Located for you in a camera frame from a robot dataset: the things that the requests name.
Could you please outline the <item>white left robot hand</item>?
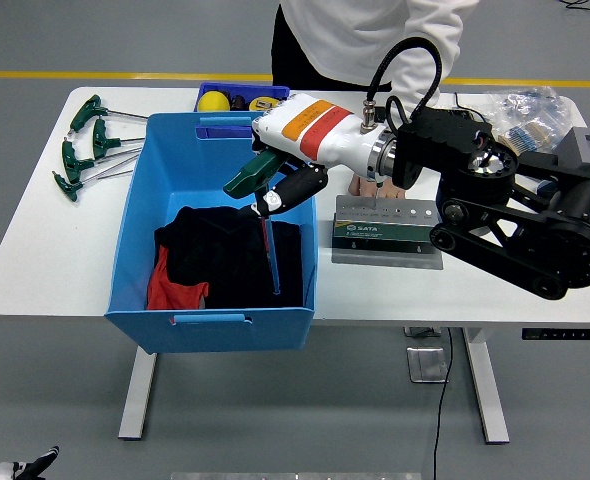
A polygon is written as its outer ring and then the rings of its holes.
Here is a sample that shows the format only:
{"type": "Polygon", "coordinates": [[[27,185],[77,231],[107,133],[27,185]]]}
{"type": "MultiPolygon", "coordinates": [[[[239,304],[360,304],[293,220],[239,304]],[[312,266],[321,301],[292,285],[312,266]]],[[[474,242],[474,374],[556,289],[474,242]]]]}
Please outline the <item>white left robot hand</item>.
{"type": "Polygon", "coordinates": [[[40,455],[32,462],[1,462],[0,479],[43,479],[42,474],[58,458],[59,453],[60,448],[58,446],[53,446],[46,453],[40,455]]]}

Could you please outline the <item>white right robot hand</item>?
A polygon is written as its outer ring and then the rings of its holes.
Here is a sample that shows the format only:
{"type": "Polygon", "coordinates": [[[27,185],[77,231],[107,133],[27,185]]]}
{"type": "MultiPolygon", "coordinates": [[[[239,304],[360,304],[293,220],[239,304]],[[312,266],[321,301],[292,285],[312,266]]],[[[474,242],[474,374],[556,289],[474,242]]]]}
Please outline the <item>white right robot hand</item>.
{"type": "Polygon", "coordinates": [[[252,131],[263,146],[305,165],[281,179],[251,209],[268,217],[298,206],[326,186],[326,172],[338,165],[382,184],[378,167],[392,134],[382,123],[363,123],[349,110],[305,93],[290,96],[256,118],[252,131]]]}

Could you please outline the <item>person's left hand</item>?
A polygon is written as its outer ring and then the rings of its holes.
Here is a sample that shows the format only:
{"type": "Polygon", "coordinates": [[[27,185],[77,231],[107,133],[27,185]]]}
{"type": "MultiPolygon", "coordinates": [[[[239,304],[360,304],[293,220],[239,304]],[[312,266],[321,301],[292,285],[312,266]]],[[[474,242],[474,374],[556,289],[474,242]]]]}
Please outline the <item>person's left hand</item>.
{"type": "Polygon", "coordinates": [[[361,197],[404,198],[405,191],[392,184],[387,178],[381,185],[358,175],[353,175],[348,186],[348,193],[361,197]]]}

